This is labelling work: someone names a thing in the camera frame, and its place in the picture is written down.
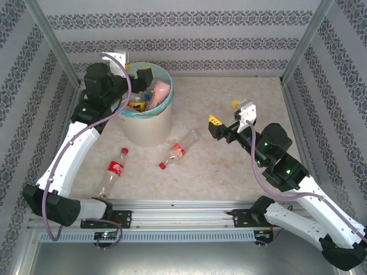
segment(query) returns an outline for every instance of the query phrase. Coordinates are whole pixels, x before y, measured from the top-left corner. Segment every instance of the pink object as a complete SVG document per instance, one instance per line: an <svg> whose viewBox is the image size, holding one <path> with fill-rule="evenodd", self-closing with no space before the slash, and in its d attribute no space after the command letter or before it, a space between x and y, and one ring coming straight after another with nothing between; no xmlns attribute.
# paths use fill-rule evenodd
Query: pink object
<svg viewBox="0 0 367 275"><path fill-rule="evenodd" d="M152 110L157 106L157 104L162 103L168 97L170 90L171 90L170 84L158 80L153 90L153 96L150 99L145 111Z"/></svg>

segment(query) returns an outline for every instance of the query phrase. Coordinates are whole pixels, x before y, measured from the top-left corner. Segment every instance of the beige floor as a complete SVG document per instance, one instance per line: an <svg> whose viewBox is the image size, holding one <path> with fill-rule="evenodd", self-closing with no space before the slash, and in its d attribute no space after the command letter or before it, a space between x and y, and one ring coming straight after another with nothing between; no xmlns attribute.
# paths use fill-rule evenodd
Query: beige floor
<svg viewBox="0 0 367 275"><path fill-rule="evenodd" d="M232 100L248 98L257 108L256 130L280 123L294 140L279 79L229 77L175 77L173 126L167 140L141 148L127 140L118 118L107 124L86 155L73 184L74 198L89 198L111 158L127 147L127 164L111 198L156 200L254 201L264 191L256 183L249 155L236 142L214 140L208 131L213 114L227 126L234 123ZM178 164L162 171L158 163L172 144L190 128L202 138ZM299 159L293 143L288 152Z"/></svg>

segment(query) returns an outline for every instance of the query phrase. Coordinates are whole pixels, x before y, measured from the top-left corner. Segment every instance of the plastic bottle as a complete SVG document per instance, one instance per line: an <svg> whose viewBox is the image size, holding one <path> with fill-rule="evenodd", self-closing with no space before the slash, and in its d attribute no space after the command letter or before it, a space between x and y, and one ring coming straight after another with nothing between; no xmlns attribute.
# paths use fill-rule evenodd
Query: plastic bottle
<svg viewBox="0 0 367 275"><path fill-rule="evenodd" d="M198 128L191 129L182 140L172 146L168 151L165 160L159 164L159 167L162 170L166 169L168 164L178 162L182 159L188 149L200 138L200 136Z"/></svg>
<svg viewBox="0 0 367 275"><path fill-rule="evenodd" d="M101 183L95 190L95 196L101 199L106 199L110 196L113 186L124 171L127 153L128 149L123 148L120 155L112 159L104 173Z"/></svg>
<svg viewBox="0 0 367 275"><path fill-rule="evenodd" d="M145 93L144 92L132 93L128 105L138 112L144 112L146 107Z"/></svg>

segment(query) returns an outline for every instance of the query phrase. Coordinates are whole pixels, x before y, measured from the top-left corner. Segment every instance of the wire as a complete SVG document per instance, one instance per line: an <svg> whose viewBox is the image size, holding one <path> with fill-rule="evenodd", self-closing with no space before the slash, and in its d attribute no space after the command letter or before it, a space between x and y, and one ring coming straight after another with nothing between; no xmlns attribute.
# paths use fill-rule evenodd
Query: wire
<svg viewBox="0 0 367 275"><path fill-rule="evenodd" d="M107 247L101 247L101 246L99 246L99 241L101 240L101 238L99 238L99 239L97 240L97 243L96 243L96 247L97 247L97 249L107 250L107 249L113 248L115 245L117 245L117 244L121 241L121 239L122 239L122 227L121 227L121 225L120 225L120 224L118 224L117 222L108 221L108 220L106 220L106 219L87 219L87 220L89 220L89 221L93 221L93 222L105 222L105 223L110 223L110 224L115 225L115 226L117 227L117 231L116 231L116 232L118 232L118 230L120 230L120 232L121 232L121 234L120 234L119 238L118 238L118 239L117 239L117 240L116 240L112 245L107 246Z"/></svg>
<svg viewBox="0 0 367 275"><path fill-rule="evenodd" d="M42 219L43 219L43 222L45 224L45 228L46 228L46 231L47 231L47 234L48 236L50 237L50 239L54 242L58 241L58 239L60 238L60 235L61 235L61 230L63 229L63 226L61 225L60 228L58 229L58 232L57 232L57 235L56 237L53 235L52 231L51 231L51 228L50 228L50 224L47 220L47 214L46 214L46 200L47 200L47 196L48 196L48 191L50 189L50 185L51 183L53 182L53 177L55 175L55 171L56 171L56 168L58 166L58 164L60 163L61 161L61 158L64 156L65 152L67 151L67 149L73 145L74 141L80 136L82 135L84 132L86 132L87 130L89 129L92 129L93 127L96 127L97 125L101 124L101 123L104 123L108 120L110 120L111 118L117 116L119 113L121 113L122 110L125 109L125 107L127 106L128 102L130 101L130 97L131 97L131 81L130 81L130 78L125 70L125 68L123 67L123 65L116 59L114 58L113 56L110 56L109 54L107 53L102 53L101 54L102 57L108 57L109 59L111 59L114 63L116 63L118 65L118 67L122 70L122 72L124 73L125 77L126 77L126 81L127 81L127 87L128 87L128 90L127 90L127 98L126 98L126 102L125 104L120 107L118 109L118 112L116 113L113 113L97 122L94 122L92 123L91 125L89 126L86 126L84 129L82 129L81 131L79 131L73 138L71 138L71 140L65 145L65 147L61 150L60 154L58 155L58 157L56 158L55 160L55 163L51 169L51 172L50 172L50 176L49 176L49 179L47 180L47 184L45 186L45 191L44 191L44 194L42 196Z"/></svg>
<svg viewBox="0 0 367 275"><path fill-rule="evenodd" d="M261 186L261 188L268 193L270 196L276 198L276 199L280 199L280 200L285 200L285 201L294 201L296 199L299 198L303 198L303 197L315 197L318 198L320 201L323 201L326 203L326 205L328 205L334 212L335 214L342 220L344 221L344 223L347 224L347 226L352 230L352 232L354 232L357 236L359 236L365 243L367 243L367 239L365 238L364 235L362 235L357 228L355 228L341 213L339 213L339 211L334 207L334 205L329 202L327 199L325 199L325 197L318 195L318 194L313 194L310 192L303 192L303 193L299 193L298 195L295 196L290 196L290 197L284 197L278 194L275 194L274 192L272 192L270 189L268 189L268 187L265 185L265 183L262 181L262 179L260 178L260 175L257 171L257 167L256 167L256 159L255 159L255 147L256 147L256 131L255 131L255 127L253 126L253 124L246 120L246 123L250 126L251 131L252 131L252 141L251 141L251 165L252 165L252 171L255 175L255 178L257 180L257 182L259 183L259 185Z"/></svg>

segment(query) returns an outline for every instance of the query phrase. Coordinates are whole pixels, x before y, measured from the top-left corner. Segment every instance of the black mounting bracket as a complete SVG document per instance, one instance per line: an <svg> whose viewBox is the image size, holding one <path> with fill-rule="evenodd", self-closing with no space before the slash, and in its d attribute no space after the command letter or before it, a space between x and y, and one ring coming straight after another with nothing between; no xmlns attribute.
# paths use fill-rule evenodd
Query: black mounting bracket
<svg viewBox="0 0 367 275"><path fill-rule="evenodd" d="M227 212L228 215L233 216L233 225L235 228L242 227L270 227L270 223L263 221L262 223L257 223L251 215L250 209L233 209Z"/></svg>
<svg viewBox="0 0 367 275"><path fill-rule="evenodd" d="M112 217L109 220L120 224L123 229L129 229L131 226L132 211L113 210ZM89 221L86 219L80 223L80 228L82 229L116 229L116 226L110 223L94 222L94 221Z"/></svg>

